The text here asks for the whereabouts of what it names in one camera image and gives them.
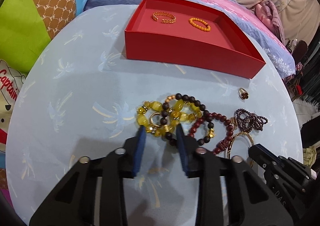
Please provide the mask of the thin gold bangle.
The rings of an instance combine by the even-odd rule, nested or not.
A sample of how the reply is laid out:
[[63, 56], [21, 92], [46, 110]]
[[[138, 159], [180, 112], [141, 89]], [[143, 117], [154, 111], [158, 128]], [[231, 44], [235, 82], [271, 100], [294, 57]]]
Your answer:
[[250, 167], [253, 167], [254, 161], [248, 155], [248, 150], [254, 145], [253, 137], [247, 132], [238, 132], [232, 136], [229, 147], [226, 150], [225, 158], [230, 159], [234, 155], [242, 157]]

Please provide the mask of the red jewelry box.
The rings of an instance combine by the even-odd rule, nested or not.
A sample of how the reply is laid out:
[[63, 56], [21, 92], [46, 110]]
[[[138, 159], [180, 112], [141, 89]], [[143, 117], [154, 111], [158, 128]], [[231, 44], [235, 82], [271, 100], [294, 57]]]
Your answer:
[[[151, 15], [168, 12], [173, 24]], [[125, 29], [128, 59], [200, 67], [252, 79], [266, 64], [222, 11], [186, 0], [142, 0]]]

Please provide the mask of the folded pink cloth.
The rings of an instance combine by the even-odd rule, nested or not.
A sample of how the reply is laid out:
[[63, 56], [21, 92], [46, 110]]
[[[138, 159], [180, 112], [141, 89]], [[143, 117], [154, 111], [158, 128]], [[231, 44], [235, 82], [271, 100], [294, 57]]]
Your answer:
[[284, 44], [284, 28], [275, 4], [272, 1], [261, 2], [254, 6], [254, 10], [257, 18]]

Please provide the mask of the dark red chair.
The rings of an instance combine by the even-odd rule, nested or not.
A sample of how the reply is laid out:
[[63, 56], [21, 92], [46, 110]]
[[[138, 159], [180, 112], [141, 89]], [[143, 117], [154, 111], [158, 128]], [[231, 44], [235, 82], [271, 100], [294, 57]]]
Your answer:
[[292, 55], [295, 66], [300, 63], [300, 61], [303, 59], [304, 55], [308, 52], [308, 45], [305, 41], [299, 41], [296, 43], [296, 45], [293, 45], [293, 41], [288, 41], [286, 48], [288, 52]]

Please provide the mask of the monkey cartoon blanket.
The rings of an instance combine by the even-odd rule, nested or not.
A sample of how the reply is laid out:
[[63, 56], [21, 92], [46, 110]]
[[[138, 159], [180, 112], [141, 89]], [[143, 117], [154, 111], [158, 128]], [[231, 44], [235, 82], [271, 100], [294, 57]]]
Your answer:
[[22, 182], [44, 177], [31, 153], [66, 138], [91, 119], [82, 97], [100, 88], [92, 73], [106, 71], [114, 40], [104, 36], [101, 10], [83, 12], [86, 0], [5, 0], [1, 6], [1, 140], [7, 172]]

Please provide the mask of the purple garnet bead strand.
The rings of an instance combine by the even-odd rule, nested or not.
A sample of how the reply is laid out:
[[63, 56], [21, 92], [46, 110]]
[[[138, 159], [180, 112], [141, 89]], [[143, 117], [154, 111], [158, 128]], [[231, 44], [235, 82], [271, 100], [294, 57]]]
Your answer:
[[263, 126], [268, 123], [268, 119], [266, 117], [258, 116], [257, 114], [245, 109], [236, 110], [235, 119], [240, 131], [247, 133], [250, 133], [252, 130], [263, 131]]

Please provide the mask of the gold twisted bangle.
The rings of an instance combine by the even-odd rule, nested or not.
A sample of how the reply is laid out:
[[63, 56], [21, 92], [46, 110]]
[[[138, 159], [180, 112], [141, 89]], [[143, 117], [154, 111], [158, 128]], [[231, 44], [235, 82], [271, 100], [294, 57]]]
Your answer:
[[161, 23], [163, 24], [173, 24], [176, 22], [176, 16], [168, 12], [156, 11], [151, 15], [151, 18], [156, 22], [160, 17], [162, 18]]

